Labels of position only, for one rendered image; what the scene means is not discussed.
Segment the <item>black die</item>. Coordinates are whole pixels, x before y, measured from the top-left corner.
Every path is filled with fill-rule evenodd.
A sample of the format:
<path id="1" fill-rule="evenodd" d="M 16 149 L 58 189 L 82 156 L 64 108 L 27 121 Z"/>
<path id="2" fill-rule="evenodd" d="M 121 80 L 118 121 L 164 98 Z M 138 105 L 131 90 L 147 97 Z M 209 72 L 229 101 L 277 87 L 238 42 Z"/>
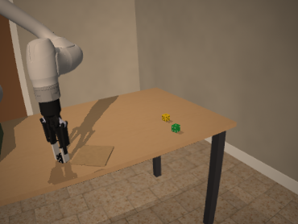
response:
<path id="1" fill-rule="evenodd" d="M 63 163 L 64 162 L 61 153 L 59 153 L 58 155 L 56 155 L 56 158 L 57 158 L 57 161 L 58 162 L 60 162 L 60 163 Z"/>

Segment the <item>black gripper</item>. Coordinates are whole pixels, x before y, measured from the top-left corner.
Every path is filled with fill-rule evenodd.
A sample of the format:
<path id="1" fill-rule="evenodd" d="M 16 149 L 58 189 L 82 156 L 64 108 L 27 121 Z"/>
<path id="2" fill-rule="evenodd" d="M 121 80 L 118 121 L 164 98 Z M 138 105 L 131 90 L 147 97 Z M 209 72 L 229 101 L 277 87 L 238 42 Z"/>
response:
<path id="1" fill-rule="evenodd" d="M 68 137 L 68 122 L 63 121 L 60 116 L 60 99 L 58 98 L 53 102 L 39 102 L 39 108 L 41 115 L 45 116 L 42 117 L 40 121 L 42 123 L 46 139 L 52 145 L 55 160 L 57 160 L 56 155 L 58 155 L 61 151 L 63 161 L 66 163 L 70 160 L 67 149 L 70 142 Z M 58 146 L 57 141 L 59 141 L 60 147 Z"/>

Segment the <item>green die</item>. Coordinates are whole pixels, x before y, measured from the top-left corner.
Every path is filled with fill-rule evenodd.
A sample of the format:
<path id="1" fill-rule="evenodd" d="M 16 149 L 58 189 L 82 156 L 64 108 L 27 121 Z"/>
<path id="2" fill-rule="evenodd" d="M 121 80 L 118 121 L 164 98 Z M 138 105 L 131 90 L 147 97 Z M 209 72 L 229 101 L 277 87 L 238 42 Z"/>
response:
<path id="1" fill-rule="evenodd" d="M 172 131 L 174 131 L 174 132 L 178 132 L 178 131 L 180 131 L 180 125 L 179 124 L 173 124 L 172 125 Z"/>

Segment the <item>yellow die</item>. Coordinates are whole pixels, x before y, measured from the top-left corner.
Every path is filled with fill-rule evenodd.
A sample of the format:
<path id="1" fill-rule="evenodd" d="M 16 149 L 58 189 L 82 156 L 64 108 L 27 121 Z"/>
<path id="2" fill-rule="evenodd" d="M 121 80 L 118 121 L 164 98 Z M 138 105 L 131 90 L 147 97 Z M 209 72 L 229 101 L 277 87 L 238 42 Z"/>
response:
<path id="1" fill-rule="evenodd" d="M 162 114 L 162 120 L 169 121 L 170 120 L 170 114 Z"/>

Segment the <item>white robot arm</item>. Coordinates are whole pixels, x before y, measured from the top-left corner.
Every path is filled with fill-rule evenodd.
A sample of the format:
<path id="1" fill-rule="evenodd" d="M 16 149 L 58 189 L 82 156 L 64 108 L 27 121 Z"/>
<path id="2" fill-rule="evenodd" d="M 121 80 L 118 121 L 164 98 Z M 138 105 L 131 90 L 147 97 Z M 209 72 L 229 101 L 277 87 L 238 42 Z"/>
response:
<path id="1" fill-rule="evenodd" d="M 60 97 L 58 77 L 71 72 L 82 62 L 81 48 L 55 35 L 9 0 L 0 0 L 0 15 L 38 37 L 27 44 L 28 75 L 37 102 L 55 101 Z"/>

